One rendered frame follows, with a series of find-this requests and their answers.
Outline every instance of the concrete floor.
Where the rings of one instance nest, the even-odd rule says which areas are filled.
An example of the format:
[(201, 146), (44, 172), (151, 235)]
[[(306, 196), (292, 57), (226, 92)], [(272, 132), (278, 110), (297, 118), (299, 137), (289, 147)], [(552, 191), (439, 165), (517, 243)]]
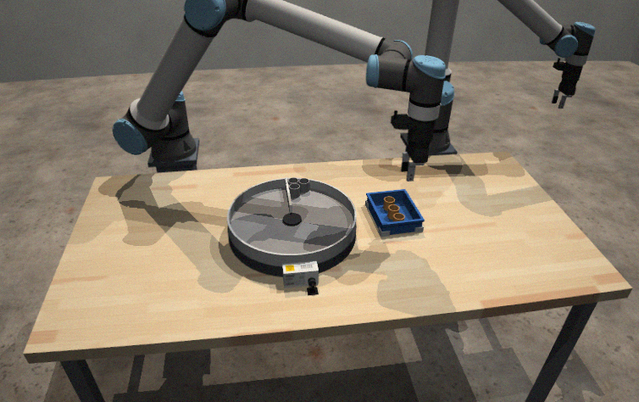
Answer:
[[(451, 63), (460, 153), (507, 151), (632, 285), (597, 305), (548, 400), (639, 401), (639, 67), (590, 62), (565, 109), (552, 62)], [(75, 400), (22, 355), (96, 176), (151, 172), (111, 125), (150, 75), (0, 84), (0, 401)], [(197, 71), (184, 90), (199, 169), (397, 157), (393, 110), (364, 67)], [(91, 360), (107, 401), (524, 400), (568, 309), (448, 326)]]

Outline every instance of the blue plastic tray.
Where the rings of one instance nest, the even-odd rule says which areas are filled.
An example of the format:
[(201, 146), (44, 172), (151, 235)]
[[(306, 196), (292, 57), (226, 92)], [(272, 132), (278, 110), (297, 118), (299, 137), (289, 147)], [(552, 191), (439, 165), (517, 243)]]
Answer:
[[(397, 200), (405, 218), (403, 221), (391, 221), (384, 210), (384, 197), (391, 195)], [(379, 229), (381, 236), (395, 235), (399, 233), (421, 232), (424, 230), (424, 217), (421, 216), (419, 209), (414, 205), (406, 190), (391, 190), (378, 193), (367, 193), (367, 208), (374, 218), (374, 223)]]

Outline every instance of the wooden table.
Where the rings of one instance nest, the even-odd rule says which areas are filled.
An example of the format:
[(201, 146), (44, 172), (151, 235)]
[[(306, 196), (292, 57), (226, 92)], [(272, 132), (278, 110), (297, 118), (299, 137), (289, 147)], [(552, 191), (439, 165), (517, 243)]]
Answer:
[[(599, 301), (631, 286), (509, 154), (98, 177), (25, 347), (103, 400), (86, 359), (212, 349), (574, 306), (528, 400), (544, 400)], [(357, 210), (352, 253), (319, 295), (243, 265), (227, 213), (249, 187), (323, 181)], [(380, 238), (366, 193), (406, 189), (424, 231)]]

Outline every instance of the gray cylindrical part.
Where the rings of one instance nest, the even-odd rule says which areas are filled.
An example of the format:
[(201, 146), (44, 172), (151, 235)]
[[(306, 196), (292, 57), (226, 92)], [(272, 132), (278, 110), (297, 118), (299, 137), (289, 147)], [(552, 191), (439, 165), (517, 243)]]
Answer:
[(295, 199), (300, 196), (300, 185), (298, 183), (290, 183), (287, 187), (290, 189), (290, 198)]
[(166, 117), (171, 106), (211, 41), (212, 37), (196, 33), (185, 20), (181, 21), (181, 26), (136, 106), (140, 115), (140, 119), (133, 116), (136, 121), (149, 130), (160, 130), (168, 124)]
[(426, 55), (441, 59), (446, 67), (451, 55), (457, 13), (458, 0), (433, 0), (429, 34), (426, 38)]
[(263, 21), (364, 62), (381, 42), (377, 35), (282, 0), (248, 1), (245, 19)]
[(550, 16), (534, 0), (498, 0), (518, 20), (540, 37), (543, 43), (552, 42), (558, 37), (563, 26)]
[(300, 193), (305, 194), (309, 191), (309, 179), (302, 178), (297, 183), (300, 185)]

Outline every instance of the black metal table leg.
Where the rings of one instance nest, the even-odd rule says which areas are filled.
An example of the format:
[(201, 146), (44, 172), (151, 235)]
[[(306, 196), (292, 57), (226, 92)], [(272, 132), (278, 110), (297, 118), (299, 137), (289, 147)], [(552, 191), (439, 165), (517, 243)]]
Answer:
[(567, 319), (564, 322), (563, 329), (558, 335), (558, 339), (550, 350), (545, 364), (537, 375), (535, 384), (533, 384), (526, 402), (543, 402), (553, 389), (555, 381), (557, 381), (560, 372), (567, 363), (572, 349), (580, 338), (582, 330), (585, 329), (590, 315), (595, 310), (597, 303), (582, 304), (573, 306)]
[(86, 360), (63, 361), (62, 367), (75, 388), (80, 402), (104, 402), (102, 392), (89, 370)]

